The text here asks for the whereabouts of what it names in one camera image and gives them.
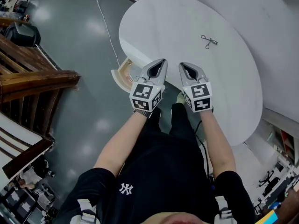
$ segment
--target desk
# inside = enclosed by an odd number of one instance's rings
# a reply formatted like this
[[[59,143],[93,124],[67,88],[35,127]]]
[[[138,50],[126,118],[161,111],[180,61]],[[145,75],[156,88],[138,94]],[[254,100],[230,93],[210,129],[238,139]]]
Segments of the desk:
[[[201,35],[218,45],[206,49]],[[167,59],[166,81],[179,89],[179,63],[200,66],[211,82],[214,114],[230,145],[254,132],[263,105],[256,64],[241,36],[214,10],[197,0],[139,0],[123,16],[119,37],[127,57],[141,68]]]

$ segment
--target black and white square marker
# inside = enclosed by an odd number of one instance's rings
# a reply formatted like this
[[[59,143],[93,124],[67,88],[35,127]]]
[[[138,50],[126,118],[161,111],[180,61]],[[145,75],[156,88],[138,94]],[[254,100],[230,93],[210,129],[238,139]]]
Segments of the black and white square marker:
[[[192,91],[193,98],[200,98],[203,96],[210,95],[210,92],[207,89],[206,84],[191,86],[191,91]]]
[[[192,103],[191,103],[191,100],[190,100],[189,96],[187,96],[187,94],[185,92],[184,92],[184,95],[185,95],[185,101],[187,102],[187,104],[192,109]]]
[[[211,98],[195,100],[194,109],[195,111],[205,110],[211,108]]]
[[[137,99],[132,99],[133,105],[136,109],[141,109],[141,110],[150,110],[149,103],[146,101],[142,100],[137,100]]]
[[[153,109],[156,107],[156,105],[159,103],[160,100],[161,100],[161,91],[159,91],[156,97],[151,101],[151,106]]]
[[[149,99],[153,87],[146,84],[138,84],[133,93],[134,97]]]

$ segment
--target gray floor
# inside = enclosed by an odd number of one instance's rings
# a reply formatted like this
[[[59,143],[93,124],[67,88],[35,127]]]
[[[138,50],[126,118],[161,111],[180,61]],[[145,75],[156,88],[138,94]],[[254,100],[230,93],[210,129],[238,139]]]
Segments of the gray floor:
[[[132,5],[128,0],[99,0],[120,63],[125,59],[118,30]],[[92,168],[103,146],[132,114],[126,92],[111,76],[117,69],[106,27],[96,0],[31,0],[30,21],[40,31],[41,46],[63,70],[75,70],[82,78],[77,90],[66,91],[53,121],[54,149],[47,154],[56,173],[47,182],[60,200],[76,184],[78,176]],[[170,107],[179,90],[166,84],[160,126],[170,130]],[[192,125],[198,115],[188,109]]]

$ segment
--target white cable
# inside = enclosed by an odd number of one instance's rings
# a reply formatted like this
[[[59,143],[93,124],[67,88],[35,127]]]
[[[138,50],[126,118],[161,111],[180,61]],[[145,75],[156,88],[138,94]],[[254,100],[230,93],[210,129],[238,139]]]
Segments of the white cable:
[[[98,3],[98,7],[99,7],[99,9],[100,9],[100,11],[101,11],[101,13],[102,13],[102,16],[103,16],[103,19],[104,19],[104,23],[105,23],[105,25],[106,25],[107,32],[108,32],[108,35],[109,35],[110,44],[111,44],[112,49],[113,49],[113,51],[114,51],[114,54],[115,54],[115,57],[116,57],[118,66],[121,66],[121,65],[120,65],[120,62],[119,62],[119,60],[118,60],[117,54],[116,54],[116,52],[115,52],[115,50],[114,50],[114,46],[113,46],[112,41],[111,41],[111,36],[110,36],[110,33],[109,33],[109,29],[108,29],[108,26],[107,26],[107,23],[106,23],[104,14],[103,14],[103,12],[102,12],[102,9],[101,9],[101,7],[100,7],[100,5],[99,5],[99,1],[98,1],[98,0],[96,0],[96,1],[97,1],[97,3]]]

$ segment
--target white oval table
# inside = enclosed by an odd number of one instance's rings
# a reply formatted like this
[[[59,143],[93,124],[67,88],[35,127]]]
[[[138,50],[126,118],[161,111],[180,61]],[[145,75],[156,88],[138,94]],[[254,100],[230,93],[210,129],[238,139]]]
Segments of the white oval table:
[[[218,45],[201,38],[205,35]],[[121,20],[120,43],[136,65],[165,58],[166,81],[182,88],[180,62],[201,67],[212,85],[215,117],[230,145],[256,129],[263,97],[255,61],[237,31],[197,0],[139,0]]]

